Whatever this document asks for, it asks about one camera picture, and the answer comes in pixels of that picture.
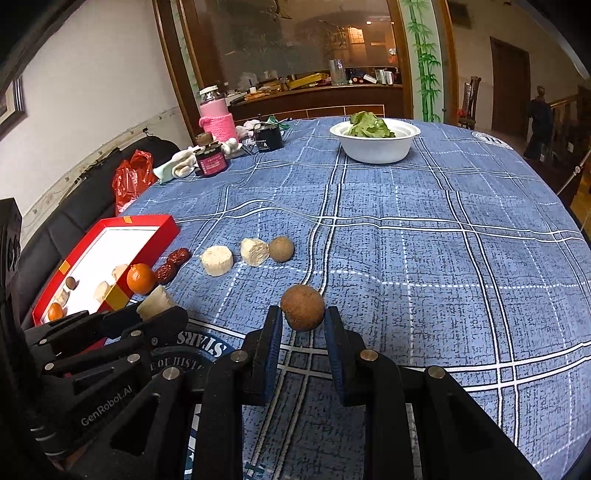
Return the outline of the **red gift box tray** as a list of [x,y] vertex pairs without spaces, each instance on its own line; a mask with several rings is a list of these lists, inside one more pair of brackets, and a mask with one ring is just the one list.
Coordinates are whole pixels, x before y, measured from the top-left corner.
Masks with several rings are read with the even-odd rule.
[[[49,280],[32,311],[36,326],[48,323],[51,303],[66,298],[66,315],[86,311],[113,311],[123,308],[133,293],[126,283],[129,267],[136,263],[153,266],[179,233],[170,215],[135,215],[102,219],[73,248]],[[127,264],[125,273],[115,281],[112,270]],[[65,286],[73,277],[75,290]],[[102,303],[94,298],[96,287],[106,281],[112,288]]]

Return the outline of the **wooden sideboard cabinet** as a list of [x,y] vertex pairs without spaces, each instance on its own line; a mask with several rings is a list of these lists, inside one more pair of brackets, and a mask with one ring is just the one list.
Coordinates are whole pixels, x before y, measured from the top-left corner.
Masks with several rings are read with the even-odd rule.
[[269,116],[279,120],[348,117],[362,110],[388,118],[414,117],[411,95],[403,85],[305,88],[242,101],[229,107],[235,123]]

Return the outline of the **red plastic bag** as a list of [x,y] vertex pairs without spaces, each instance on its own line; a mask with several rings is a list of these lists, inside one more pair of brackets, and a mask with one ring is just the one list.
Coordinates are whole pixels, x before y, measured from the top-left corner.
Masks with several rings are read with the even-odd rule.
[[149,152],[135,150],[130,159],[123,160],[119,164],[111,182],[115,198],[115,214],[124,212],[156,182],[152,155]]

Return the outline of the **black leather sofa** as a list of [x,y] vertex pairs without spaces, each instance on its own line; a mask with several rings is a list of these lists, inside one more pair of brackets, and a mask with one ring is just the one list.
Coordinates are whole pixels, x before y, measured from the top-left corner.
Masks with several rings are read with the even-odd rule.
[[98,220],[115,215],[115,170],[137,150],[149,153],[157,167],[179,148],[169,140],[150,135],[124,149],[114,149],[78,177],[71,193],[58,203],[25,245],[16,282],[19,319],[24,329],[33,326],[32,309],[61,262]]

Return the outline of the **white bowl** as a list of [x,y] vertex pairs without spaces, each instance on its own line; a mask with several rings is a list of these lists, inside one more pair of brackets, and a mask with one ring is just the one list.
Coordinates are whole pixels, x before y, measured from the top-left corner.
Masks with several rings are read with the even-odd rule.
[[348,134],[352,124],[343,121],[329,129],[339,139],[342,150],[349,158],[366,164],[388,165],[404,160],[410,153],[413,140],[421,134],[419,127],[397,119],[385,118],[391,138],[367,138]]

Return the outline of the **framed painting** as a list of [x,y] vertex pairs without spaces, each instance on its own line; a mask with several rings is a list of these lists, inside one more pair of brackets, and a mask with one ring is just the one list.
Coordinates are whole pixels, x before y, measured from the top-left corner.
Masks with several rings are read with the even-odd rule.
[[26,117],[23,77],[13,80],[1,94],[0,139]]

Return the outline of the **red jujube lower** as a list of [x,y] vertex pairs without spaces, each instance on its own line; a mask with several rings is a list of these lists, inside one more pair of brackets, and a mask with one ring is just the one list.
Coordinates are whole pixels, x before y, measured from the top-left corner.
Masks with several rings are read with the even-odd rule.
[[166,285],[170,283],[176,276],[178,267],[169,262],[160,265],[155,271],[155,279],[159,285]]

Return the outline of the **pink thermos bottle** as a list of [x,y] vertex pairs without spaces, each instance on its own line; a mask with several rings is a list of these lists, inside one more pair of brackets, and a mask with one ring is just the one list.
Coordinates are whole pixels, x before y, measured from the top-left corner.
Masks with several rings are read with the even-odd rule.
[[225,97],[216,85],[199,91],[198,124],[205,132],[211,133],[219,142],[237,139],[235,120],[228,111]]

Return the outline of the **dark jar with pink label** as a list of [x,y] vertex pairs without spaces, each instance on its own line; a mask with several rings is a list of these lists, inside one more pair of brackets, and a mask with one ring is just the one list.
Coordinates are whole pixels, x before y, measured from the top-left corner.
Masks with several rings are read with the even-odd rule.
[[222,149],[223,144],[209,132],[197,136],[197,151],[194,151],[195,174],[199,177],[212,177],[228,169],[228,160]]

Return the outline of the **glass pitcher on cabinet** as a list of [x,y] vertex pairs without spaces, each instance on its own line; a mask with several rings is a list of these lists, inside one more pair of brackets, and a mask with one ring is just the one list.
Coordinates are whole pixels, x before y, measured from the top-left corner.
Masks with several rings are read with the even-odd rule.
[[346,77],[346,68],[341,59],[329,60],[329,72],[331,72],[332,85],[345,86],[349,84]]

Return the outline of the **blue plaid tablecloth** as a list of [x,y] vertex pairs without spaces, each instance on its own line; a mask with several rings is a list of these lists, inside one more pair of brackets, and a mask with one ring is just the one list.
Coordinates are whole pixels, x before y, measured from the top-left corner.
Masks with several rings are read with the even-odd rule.
[[[548,185],[508,145],[424,123],[408,156],[365,165],[331,118],[290,124],[280,150],[211,178],[151,186],[133,215],[168,214],[193,258],[168,285],[192,325],[183,342],[218,356],[259,328],[288,287],[314,288],[397,364],[440,365],[545,479],[590,438],[590,249]],[[279,236],[294,256],[259,267],[240,243]],[[207,275],[200,255],[229,248]]]

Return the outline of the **orange mandarin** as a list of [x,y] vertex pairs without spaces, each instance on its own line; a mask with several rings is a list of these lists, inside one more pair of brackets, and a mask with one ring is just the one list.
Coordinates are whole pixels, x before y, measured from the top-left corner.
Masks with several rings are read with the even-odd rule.
[[149,265],[136,263],[129,267],[126,283],[132,293],[146,296],[155,287],[156,277]]
[[53,302],[49,305],[47,310],[47,319],[50,322],[62,319],[65,316],[64,308],[60,303]]

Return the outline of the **white yam piece small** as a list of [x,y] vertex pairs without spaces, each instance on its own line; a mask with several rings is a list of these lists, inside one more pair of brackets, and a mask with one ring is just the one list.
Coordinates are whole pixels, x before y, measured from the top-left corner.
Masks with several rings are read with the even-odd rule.
[[98,303],[102,303],[108,296],[112,285],[106,281],[102,281],[95,289],[94,298]]

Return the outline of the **brown longan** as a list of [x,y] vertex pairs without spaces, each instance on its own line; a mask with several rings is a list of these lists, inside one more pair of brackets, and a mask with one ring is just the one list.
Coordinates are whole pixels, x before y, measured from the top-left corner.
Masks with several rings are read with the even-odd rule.
[[284,263],[294,256],[294,243],[287,236],[279,236],[269,244],[270,258],[277,263]]
[[321,325],[325,316],[325,302],[317,290],[297,284],[283,293],[280,308],[290,328],[311,331]]
[[78,285],[78,282],[76,279],[74,279],[73,277],[69,276],[65,279],[65,286],[69,289],[69,290],[75,290],[76,287]]

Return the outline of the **white green cloth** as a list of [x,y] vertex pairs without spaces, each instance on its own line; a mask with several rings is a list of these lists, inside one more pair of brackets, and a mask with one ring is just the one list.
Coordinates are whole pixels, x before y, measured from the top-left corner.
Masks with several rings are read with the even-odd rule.
[[[254,126],[259,123],[276,123],[280,125],[282,136],[285,131],[290,129],[286,120],[277,120],[274,116],[270,116],[263,121],[259,119],[247,120],[242,125],[235,126],[238,138],[236,140],[231,138],[226,142],[221,142],[223,144],[222,149],[225,158],[228,160],[228,167],[230,161],[235,158],[243,155],[253,155],[254,153],[259,152],[256,148],[256,140],[254,139],[253,133]],[[156,167],[153,172],[157,177],[158,182],[164,184],[175,179],[186,178],[190,174],[195,174],[197,161],[195,161],[194,151],[197,151],[197,149],[197,140],[195,140],[194,146],[178,151],[162,166]]]

